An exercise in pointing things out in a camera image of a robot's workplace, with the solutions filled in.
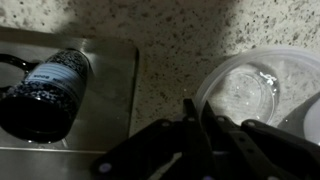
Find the granite countertop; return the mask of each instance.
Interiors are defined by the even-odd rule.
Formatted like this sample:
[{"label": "granite countertop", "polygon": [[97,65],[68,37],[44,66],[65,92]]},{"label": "granite countertop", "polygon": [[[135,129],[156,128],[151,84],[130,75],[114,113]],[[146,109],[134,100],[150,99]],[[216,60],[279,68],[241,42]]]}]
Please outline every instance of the granite countertop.
[{"label": "granite countertop", "polygon": [[86,38],[118,37],[140,51],[131,133],[182,111],[208,73],[261,45],[317,51],[316,0],[0,0],[0,23]]}]

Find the plastic container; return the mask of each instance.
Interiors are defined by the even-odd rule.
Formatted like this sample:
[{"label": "plastic container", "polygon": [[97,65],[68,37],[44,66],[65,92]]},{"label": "plastic container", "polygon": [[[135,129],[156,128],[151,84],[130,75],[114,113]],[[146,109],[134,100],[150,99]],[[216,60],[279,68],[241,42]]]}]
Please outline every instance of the plastic container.
[{"label": "plastic container", "polygon": [[319,91],[319,55],[269,46],[241,53],[216,68],[200,86],[195,105],[201,114],[208,101],[215,114],[226,115],[238,125],[256,119],[297,133],[293,129],[298,120],[292,113],[311,97],[319,99]]}]

